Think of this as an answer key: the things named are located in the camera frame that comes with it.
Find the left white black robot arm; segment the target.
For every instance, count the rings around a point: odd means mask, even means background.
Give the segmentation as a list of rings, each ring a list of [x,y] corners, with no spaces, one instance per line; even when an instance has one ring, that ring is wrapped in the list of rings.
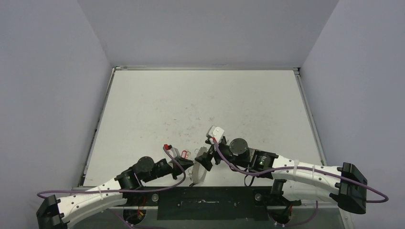
[[[43,202],[36,212],[38,226],[41,229],[69,229],[76,223],[102,212],[108,208],[125,205],[137,205],[142,201],[143,193],[157,193],[169,190],[169,187],[145,189],[143,183],[166,175],[177,179],[185,175],[192,167],[192,160],[176,157],[170,162],[162,159],[154,162],[144,156],[133,166],[121,172],[107,182],[88,190],[49,190],[37,194]]]

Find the red tagged key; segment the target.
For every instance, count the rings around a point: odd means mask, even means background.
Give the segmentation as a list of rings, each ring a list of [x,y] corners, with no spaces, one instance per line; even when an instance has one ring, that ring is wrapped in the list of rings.
[[[190,155],[191,155],[191,153],[188,150],[182,150],[182,152],[181,152],[182,158],[188,159]]]

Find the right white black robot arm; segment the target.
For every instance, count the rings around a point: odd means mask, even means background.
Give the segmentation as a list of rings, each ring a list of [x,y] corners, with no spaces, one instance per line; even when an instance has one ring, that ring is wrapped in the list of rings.
[[[277,205],[287,200],[316,200],[337,204],[350,213],[366,213],[367,179],[354,164],[312,165],[250,148],[242,138],[229,144],[224,139],[217,145],[211,139],[206,142],[211,146],[196,157],[196,162],[210,171],[213,160],[216,165],[227,160],[235,171],[273,180],[270,198]]]

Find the metal key holder ring plate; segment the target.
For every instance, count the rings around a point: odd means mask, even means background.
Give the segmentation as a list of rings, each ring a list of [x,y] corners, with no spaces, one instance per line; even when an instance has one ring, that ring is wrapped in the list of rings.
[[[195,150],[195,159],[198,156],[202,156],[203,153],[207,153],[208,149],[206,147],[201,147],[198,150]],[[199,162],[194,162],[194,165],[191,169],[188,170],[188,175],[191,180],[191,184],[189,185],[190,187],[193,187],[195,185],[201,184],[206,177],[207,170],[201,165]]]

